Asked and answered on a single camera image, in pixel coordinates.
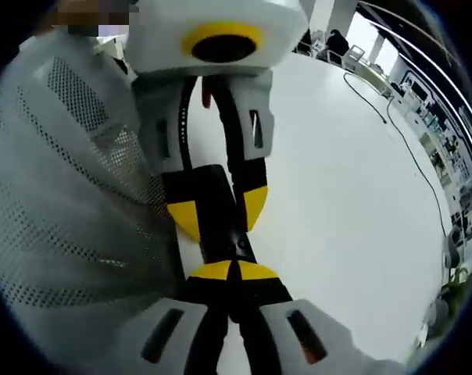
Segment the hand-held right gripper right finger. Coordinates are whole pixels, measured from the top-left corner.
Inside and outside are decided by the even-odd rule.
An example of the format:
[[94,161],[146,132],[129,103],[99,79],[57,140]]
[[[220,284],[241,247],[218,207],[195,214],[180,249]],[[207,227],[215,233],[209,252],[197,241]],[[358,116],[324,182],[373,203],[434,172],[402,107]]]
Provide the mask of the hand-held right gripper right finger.
[[294,299],[279,276],[236,263],[236,308],[253,374],[399,374],[400,363],[356,347],[351,331],[306,299]]

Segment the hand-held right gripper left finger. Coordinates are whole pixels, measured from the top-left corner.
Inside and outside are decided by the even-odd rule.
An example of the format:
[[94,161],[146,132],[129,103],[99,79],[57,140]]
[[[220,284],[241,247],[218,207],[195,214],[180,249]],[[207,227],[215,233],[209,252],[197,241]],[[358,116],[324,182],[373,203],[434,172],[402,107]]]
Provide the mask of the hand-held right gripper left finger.
[[216,374],[231,307],[235,260],[199,267],[172,298],[123,326],[114,359],[119,374]]

